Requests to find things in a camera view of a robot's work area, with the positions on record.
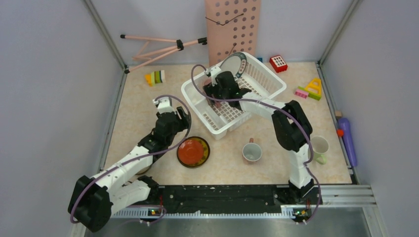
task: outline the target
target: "marble table surface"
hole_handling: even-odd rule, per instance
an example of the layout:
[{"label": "marble table surface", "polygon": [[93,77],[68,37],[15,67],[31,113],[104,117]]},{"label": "marble table surface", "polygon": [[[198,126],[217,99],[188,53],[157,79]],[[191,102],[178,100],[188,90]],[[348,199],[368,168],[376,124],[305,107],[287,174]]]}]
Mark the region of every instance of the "marble table surface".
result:
[{"label": "marble table surface", "polygon": [[[269,63],[265,65],[273,70]],[[301,62],[288,65],[285,72],[277,74],[287,84],[287,89],[275,100],[282,102],[297,100],[313,127],[312,136],[321,135],[330,145],[326,153],[327,163],[320,165],[314,161],[310,163],[310,169],[322,184],[351,183],[324,94],[320,101],[294,95],[298,86],[304,87],[319,76],[315,63]],[[184,100],[180,88],[190,79],[192,67],[193,65],[146,66],[128,74],[105,168],[123,158],[155,126],[157,110],[152,103],[155,97],[172,94]],[[144,75],[157,70],[165,71],[166,82],[150,87]],[[176,149],[166,153],[145,173],[152,176],[160,185],[288,183],[290,174],[288,151],[278,144],[273,125],[266,119],[253,116],[234,131],[228,132],[222,139],[215,140],[192,110],[191,114],[192,128],[189,136],[206,139],[210,146],[210,157],[200,167],[187,168],[177,160]],[[180,141],[184,134],[185,132],[179,133],[173,144]],[[258,162],[248,165],[243,161],[242,148],[251,137],[262,147],[263,155]]]}]

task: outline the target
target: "orange plate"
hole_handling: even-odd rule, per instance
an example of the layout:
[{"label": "orange plate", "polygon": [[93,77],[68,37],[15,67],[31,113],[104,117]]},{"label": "orange plate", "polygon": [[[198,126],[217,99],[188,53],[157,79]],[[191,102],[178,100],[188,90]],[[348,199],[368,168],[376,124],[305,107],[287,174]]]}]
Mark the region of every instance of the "orange plate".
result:
[{"label": "orange plate", "polygon": [[210,147],[201,137],[189,137],[177,148],[177,159],[188,168],[202,165],[209,156]]}]

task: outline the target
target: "purple cylinder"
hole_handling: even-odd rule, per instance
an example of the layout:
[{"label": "purple cylinder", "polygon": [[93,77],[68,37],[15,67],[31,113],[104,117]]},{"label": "purple cylinder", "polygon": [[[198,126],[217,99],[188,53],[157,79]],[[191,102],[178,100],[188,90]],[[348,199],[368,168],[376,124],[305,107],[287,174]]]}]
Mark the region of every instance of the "purple cylinder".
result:
[{"label": "purple cylinder", "polygon": [[351,124],[347,118],[340,118],[337,123],[339,128],[343,130],[343,144],[345,145],[345,150],[348,154],[349,163],[351,166],[357,166],[358,161],[356,159],[355,148],[352,141]]}]

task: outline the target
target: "green mug handle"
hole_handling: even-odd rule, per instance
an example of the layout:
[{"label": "green mug handle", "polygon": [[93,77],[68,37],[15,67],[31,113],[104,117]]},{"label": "green mug handle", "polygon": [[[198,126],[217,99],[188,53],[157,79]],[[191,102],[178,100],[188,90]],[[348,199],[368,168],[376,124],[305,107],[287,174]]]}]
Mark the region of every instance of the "green mug handle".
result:
[{"label": "green mug handle", "polygon": [[327,160],[325,158],[325,155],[321,155],[318,158],[315,159],[319,164],[326,164]]}]

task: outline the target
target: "red box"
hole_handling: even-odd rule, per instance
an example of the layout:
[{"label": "red box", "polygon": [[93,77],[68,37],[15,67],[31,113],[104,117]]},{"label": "red box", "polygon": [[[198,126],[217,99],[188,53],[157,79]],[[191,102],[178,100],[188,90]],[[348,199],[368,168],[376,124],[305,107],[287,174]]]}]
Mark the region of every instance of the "red box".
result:
[{"label": "red box", "polygon": [[284,61],[284,59],[280,55],[271,57],[269,59],[269,62],[271,63],[276,73],[280,73],[288,69],[287,63]]}]

